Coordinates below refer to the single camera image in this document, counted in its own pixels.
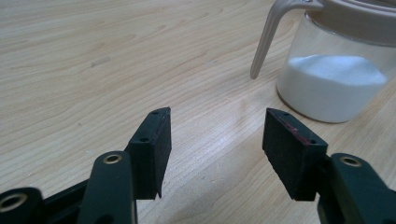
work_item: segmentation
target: wood grain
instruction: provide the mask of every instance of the wood grain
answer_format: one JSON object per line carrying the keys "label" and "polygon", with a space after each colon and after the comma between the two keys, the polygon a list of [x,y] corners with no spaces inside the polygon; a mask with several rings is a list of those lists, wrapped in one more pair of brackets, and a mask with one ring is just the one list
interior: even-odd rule
{"label": "wood grain", "polygon": [[329,153],[370,162],[396,189],[396,79],[356,119],[306,119],[276,95],[303,12],[281,21],[261,75],[249,67],[273,1],[35,0],[0,3],[0,191],[45,197],[122,150],[153,109],[171,106],[163,198],[141,223],[319,223],[287,195],[261,150],[266,107],[289,111]]}

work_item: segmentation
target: wooden table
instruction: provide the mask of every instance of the wooden table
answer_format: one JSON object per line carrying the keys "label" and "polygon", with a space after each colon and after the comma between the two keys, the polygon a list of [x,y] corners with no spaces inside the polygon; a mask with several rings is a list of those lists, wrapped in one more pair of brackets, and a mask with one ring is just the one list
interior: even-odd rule
{"label": "wooden table", "polygon": [[249,68],[273,1],[35,0],[0,3],[0,191],[44,197],[123,150],[147,113],[172,108],[163,198],[140,223],[319,223],[262,151],[266,107],[289,111],[329,154],[370,162],[396,189],[396,79],[352,121],[304,118],[276,95],[303,12],[281,21],[261,75]]}

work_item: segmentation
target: beige handle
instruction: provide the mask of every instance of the beige handle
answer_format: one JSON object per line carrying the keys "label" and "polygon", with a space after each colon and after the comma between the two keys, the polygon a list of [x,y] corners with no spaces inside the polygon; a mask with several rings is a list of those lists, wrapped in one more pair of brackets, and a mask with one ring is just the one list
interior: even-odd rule
{"label": "beige handle", "polygon": [[321,11],[323,5],[318,0],[276,0],[272,5],[268,14],[267,21],[262,31],[262,38],[257,47],[256,55],[254,56],[253,64],[250,69],[250,77],[256,79],[262,69],[265,56],[270,48],[271,42],[274,39],[276,28],[279,25],[280,19],[288,11],[302,8],[306,10]]}

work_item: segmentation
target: sugar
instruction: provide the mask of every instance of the sugar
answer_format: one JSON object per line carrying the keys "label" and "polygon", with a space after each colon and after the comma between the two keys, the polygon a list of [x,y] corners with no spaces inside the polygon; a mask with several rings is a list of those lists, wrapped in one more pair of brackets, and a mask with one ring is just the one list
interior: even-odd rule
{"label": "sugar", "polygon": [[362,57],[313,55],[289,59],[277,89],[291,107],[309,118],[344,122],[356,117],[386,82]]}

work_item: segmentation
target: plastic lid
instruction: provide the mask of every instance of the plastic lid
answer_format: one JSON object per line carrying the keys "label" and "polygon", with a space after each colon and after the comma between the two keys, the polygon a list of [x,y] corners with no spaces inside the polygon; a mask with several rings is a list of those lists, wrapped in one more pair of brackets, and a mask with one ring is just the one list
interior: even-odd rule
{"label": "plastic lid", "polygon": [[322,0],[321,4],[321,11],[306,11],[317,25],[368,44],[396,47],[396,0]]}

